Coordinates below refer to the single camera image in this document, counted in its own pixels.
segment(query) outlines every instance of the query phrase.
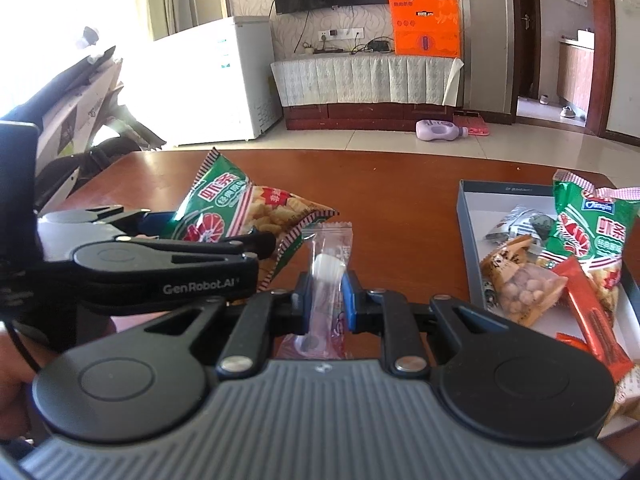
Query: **gray textured handle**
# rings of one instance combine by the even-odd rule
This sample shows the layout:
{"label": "gray textured handle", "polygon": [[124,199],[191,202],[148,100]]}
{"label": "gray textured handle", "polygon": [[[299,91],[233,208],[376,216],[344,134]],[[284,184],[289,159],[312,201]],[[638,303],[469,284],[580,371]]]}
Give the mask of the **gray textured handle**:
{"label": "gray textured handle", "polygon": [[223,383],[172,433],[121,447],[52,438],[24,460],[40,480],[614,480],[594,440],[554,449],[460,426],[431,387],[378,361],[271,361]]}

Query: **black circular joint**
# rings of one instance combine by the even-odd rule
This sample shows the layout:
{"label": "black circular joint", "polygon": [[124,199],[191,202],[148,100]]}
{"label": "black circular joint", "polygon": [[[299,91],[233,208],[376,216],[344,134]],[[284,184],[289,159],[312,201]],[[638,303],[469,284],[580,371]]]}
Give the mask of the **black circular joint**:
{"label": "black circular joint", "polygon": [[188,345],[132,331],[69,350],[37,375],[33,399],[54,432],[124,444],[170,431],[198,409],[207,380]]}
{"label": "black circular joint", "polygon": [[98,258],[104,262],[124,263],[136,259],[136,255],[126,248],[107,248],[97,253]]}
{"label": "black circular joint", "polygon": [[517,357],[496,368],[495,382],[514,397],[550,399],[567,387],[569,375],[549,359]]}
{"label": "black circular joint", "polygon": [[80,373],[80,388],[98,400],[128,400],[146,392],[155,379],[152,368],[136,359],[94,363]]}
{"label": "black circular joint", "polygon": [[596,434],[615,385],[587,352],[530,331],[486,333],[444,367],[444,405],[469,428],[524,446],[557,446]]}

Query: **patterned wallpaper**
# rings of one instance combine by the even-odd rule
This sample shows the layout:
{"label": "patterned wallpaper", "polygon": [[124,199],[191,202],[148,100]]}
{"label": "patterned wallpaper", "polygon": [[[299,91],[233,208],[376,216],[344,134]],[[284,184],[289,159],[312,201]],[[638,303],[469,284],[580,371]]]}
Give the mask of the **patterned wallpaper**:
{"label": "patterned wallpaper", "polygon": [[[232,14],[236,16],[266,16],[273,0],[230,0]],[[273,49],[277,60],[292,56],[293,49],[298,42],[305,25],[306,12],[282,14],[271,13],[271,33]],[[337,10],[312,10],[306,24],[302,41],[297,53],[302,53],[302,43],[305,41],[314,46],[318,43],[318,30],[328,28],[363,27],[365,40],[372,40],[377,36],[392,36],[393,28],[389,8],[386,5],[341,7]],[[331,41],[330,46],[344,49],[353,47],[353,40]]]}

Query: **white tablecloth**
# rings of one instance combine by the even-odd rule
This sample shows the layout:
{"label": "white tablecloth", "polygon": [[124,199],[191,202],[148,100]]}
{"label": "white tablecloth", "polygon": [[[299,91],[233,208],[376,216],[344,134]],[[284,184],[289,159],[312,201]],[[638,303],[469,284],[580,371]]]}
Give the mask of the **white tablecloth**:
{"label": "white tablecloth", "polygon": [[411,103],[455,106],[461,59],[396,54],[315,54],[276,61],[282,106]]}

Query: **brown table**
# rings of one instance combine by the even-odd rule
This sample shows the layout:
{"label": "brown table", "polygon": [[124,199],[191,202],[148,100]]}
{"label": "brown table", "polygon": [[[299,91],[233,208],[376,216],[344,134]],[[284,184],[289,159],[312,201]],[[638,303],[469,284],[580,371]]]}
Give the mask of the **brown table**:
{"label": "brown table", "polygon": [[[188,192],[205,155],[197,151],[131,153],[69,197],[62,208],[119,203],[155,211],[174,209]],[[408,153],[234,150],[225,156],[258,184],[338,209],[340,220],[353,223],[350,266],[362,285],[398,290],[410,301],[421,302],[442,292],[468,300],[456,215],[460,180],[550,184],[556,169]],[[601,174],[576,173],[596,186],[612,187]],[[305,251],[299,251],[273,285],[293,287],[308,264],[306,258]],[[638,226],[625,260],[636,281],[640,280]],[[347,345],[354,357],[379,355],[375,336],[348,336]],[[614,440],[629,445],[620,437]],[[618,450],[625,455],[624,449]],[[625,456],[636,460],[638,450]]]}

